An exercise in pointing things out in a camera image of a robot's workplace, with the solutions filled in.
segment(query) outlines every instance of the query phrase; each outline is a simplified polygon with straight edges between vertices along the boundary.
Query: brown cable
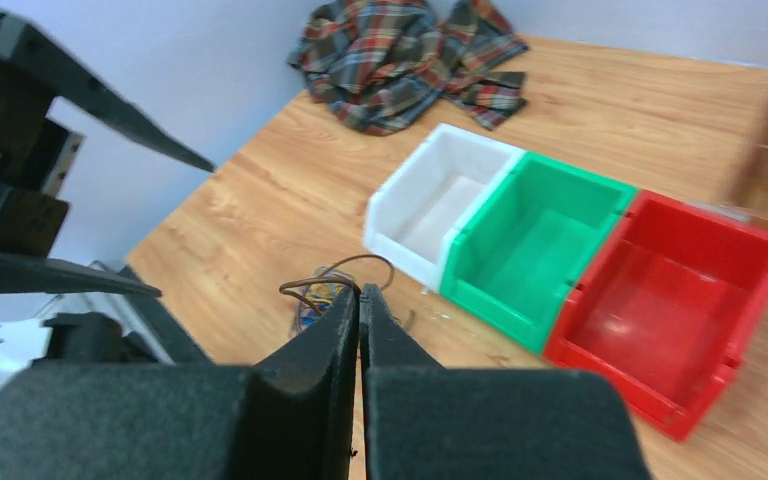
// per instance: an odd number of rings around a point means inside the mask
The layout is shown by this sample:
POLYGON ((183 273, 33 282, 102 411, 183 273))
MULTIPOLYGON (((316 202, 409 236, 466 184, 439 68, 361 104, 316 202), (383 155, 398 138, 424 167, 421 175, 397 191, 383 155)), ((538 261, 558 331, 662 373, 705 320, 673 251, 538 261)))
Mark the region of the brown cable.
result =
MULTIPOLYGON (((293 320, 294 334, 298 335, 302 331, 302 324, 301 324, 302 303, 310 307, 311 310, 313 310, 317 315, 320 315, 320 316, 322 315, 322 311, 319 309, 319 307, 317 307, 316 304, 312 302, 310 299, 305 297, 305 295, 307 294, 307 290, 308 288, 310 288, 311 285, 339 283, 341 285, 352 287, 352 289, 355 292, 355 295, 357 296, 360 295, 361 293, 360 287, 355 282, 343 277, 336 277, 336 276, 326 277, 326 275, 334 271, 334 269, 336 269, 340 265, 345 265, 346 263, 352 262, 354 260, 360 260, 364 258, 372 258, 375 260, 380 260, 384 262, 387 265, 387 267, 390 268, 390 274, 387 277, 387 281, 384 282, 384 285, 380 287, 381 290, 385 290, 387 287, 392 285, 393 279, 396 276, 396 268, 393 266, 393 264, 390 263, 389 260, 382 257, 381 255, 375 255, 373 253, 363 253, 360 255, 352 255, 351 257, 346 257, 342 260, 335 262, 334 264, 332 264, 331 266, 323 270, 316 277, 306 278, 304 280, 296 280, 294 282, 287 282, 282 284, 280 287, 278 287, 278 291, 282 295, 289 295, 300 302, 296 304, 296 315, 295 315, 295 319, 293 320), (298 288, 298 287, 304 287, 301 293, 295 290, 292 290, 293 288, 298 288)), ((415 315, 414 311, 411 310, 411 317, 409 320, 411 324, 413 323, 414 315, 415 315)))

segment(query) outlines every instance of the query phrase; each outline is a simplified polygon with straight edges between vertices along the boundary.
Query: wall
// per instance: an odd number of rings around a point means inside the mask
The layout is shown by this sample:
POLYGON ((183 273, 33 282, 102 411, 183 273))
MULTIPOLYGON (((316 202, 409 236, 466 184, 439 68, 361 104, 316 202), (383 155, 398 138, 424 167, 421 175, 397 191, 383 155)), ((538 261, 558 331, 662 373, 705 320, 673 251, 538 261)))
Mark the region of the wall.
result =
MULTIPOLYGON (((447 11, 455 0, 430 0, 447 11)), ((517 32, 768 68, 768 0, 495 0, 517 32)))
MULTIPOLYGON (((431 0, 441 12, 455 0, 431 0)), ((163 128, 222 163, 302 87, 284 64, 324 0, 0 0, 32 18, 163 128)), ((768 0, 497 0, 517 31, 768 67, 768 0)), ((88 135, 61 197, 53 256, 122 258, 206 176, 132 145, 66 104, 88 135)), ((0 321, 44 296, 0 296, 0 321)))

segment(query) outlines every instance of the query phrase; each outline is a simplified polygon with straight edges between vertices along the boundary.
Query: wood grain surface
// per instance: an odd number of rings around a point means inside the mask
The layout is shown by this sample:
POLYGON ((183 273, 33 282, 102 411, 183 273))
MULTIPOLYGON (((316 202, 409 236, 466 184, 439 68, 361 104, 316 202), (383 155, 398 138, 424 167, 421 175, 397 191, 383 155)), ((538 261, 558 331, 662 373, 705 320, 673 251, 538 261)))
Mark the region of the wood grain surface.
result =
MULTIPOLYGON (((302 93, 128 261, 216 362, 252 363, 288 339, 294 304, 278 285, 363 251, 367 199, 438 123, 679 199, 724 195, 767 108, 768 71, 528 40, 532 51, 504 69, 528 72, 531 103, 498 130, 440 101, 410 129, 370 137, 302 93)), ((363 282, 386 274, 374 262, 346 270, 363 282)), ((444 365, 546 366, 405 275, 385 295, 395 315, 416 312, 410 334, 444 365)), ((364 478, 357 395, 352 479, 364 478)), ((737 382, 686 443, 635 425, 660 479, 768 480, 768 311, 737 382)))

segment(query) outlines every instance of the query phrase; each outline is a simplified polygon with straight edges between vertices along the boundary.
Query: plastic bin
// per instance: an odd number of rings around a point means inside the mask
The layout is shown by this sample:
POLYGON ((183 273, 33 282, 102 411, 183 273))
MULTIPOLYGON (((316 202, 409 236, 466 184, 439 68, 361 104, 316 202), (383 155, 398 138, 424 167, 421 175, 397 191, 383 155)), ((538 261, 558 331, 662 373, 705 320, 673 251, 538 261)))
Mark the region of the plastic bin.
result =
POLYGON ((683 440, 740 367, 768 302, 768 232, 641 192, 571 291, 545 356, 606 375, 683 440))
POLYGON ((452 240, 523 154, 437 126, 370 198, 364 246, 439 291, 452 240))
POLYGON ((528 153, 456 237, 441 293, 541 353, 636 189, 528 153))

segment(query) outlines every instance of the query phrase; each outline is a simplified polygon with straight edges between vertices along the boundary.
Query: plaid cloth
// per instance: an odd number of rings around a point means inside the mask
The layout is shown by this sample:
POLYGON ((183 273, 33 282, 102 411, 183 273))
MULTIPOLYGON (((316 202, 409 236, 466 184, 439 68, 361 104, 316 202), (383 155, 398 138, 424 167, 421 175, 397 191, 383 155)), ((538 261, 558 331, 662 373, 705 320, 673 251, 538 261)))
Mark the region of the plaid cloth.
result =
POLYGON ((442 25, 424 0, 335 0, 287 61, 355 130, 398 132, 441 96, 492 130, 526 101, 524 73, 490 70, 527 49, 488 0, 460 0, 442 25))

